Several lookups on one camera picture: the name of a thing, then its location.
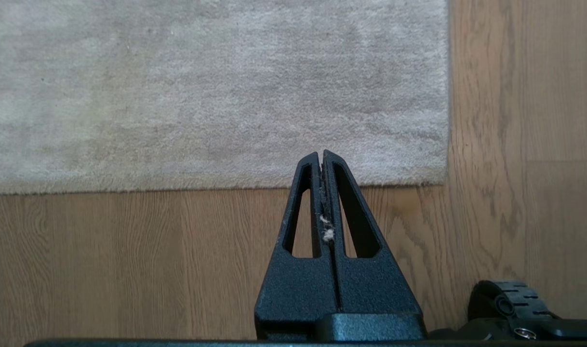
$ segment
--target beige rug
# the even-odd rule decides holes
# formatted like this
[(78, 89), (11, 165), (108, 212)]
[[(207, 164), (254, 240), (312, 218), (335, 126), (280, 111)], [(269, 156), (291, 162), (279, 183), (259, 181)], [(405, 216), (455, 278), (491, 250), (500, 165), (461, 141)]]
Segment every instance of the beige rug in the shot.
[(0, 0), (0, 193), (443, 182), (445, 0)]

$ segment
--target carpet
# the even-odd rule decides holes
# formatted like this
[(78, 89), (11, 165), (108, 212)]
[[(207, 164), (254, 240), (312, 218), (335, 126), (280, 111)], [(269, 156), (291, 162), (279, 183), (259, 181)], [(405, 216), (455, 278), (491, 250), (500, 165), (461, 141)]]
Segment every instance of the carpet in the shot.
[(0, 0), (0, 194), (440, 184), (446, 0)]

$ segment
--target hardwood floor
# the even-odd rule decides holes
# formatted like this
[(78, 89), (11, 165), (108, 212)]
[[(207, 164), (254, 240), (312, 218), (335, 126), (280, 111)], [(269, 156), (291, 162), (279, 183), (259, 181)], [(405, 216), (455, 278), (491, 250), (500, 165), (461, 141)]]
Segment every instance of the hardwood floor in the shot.
[[(365, 188), (369, 206), (429, 329), (462, 324), (481, 279), (526, 281), (560, 316), (587, 318), (587, 0), (455, 0), (451, 25), (448, 182)], [(286, 199), (0, 196), (0, 347), (254, 338)]]

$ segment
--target wood grain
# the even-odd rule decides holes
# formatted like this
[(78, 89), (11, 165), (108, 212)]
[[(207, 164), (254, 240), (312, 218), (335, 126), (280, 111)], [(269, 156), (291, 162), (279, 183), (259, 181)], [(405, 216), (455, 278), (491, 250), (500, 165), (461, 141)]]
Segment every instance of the wood grain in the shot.
[[(363, 193), (429, 329), (462, 324), (481, 279), (587, 318), (587, 0), (455, 0), (450, 21), (448, 182)], [(0, 347), (254, 338), (287, 194), (0, 196)]]

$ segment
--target wooden floor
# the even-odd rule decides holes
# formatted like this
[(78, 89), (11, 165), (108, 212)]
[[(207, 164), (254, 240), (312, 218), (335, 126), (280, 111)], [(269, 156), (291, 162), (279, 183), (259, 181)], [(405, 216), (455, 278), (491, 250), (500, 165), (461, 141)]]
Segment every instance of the wooden floor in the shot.
[[(587, 318), (587, 1), (458, 0), (451, 16), (448, 183), (364, 195), (428, 328), (463, 323), (481, 279), (524, 280)], [(0, 347), (254, 338), (286, 198), (0, 196)]]

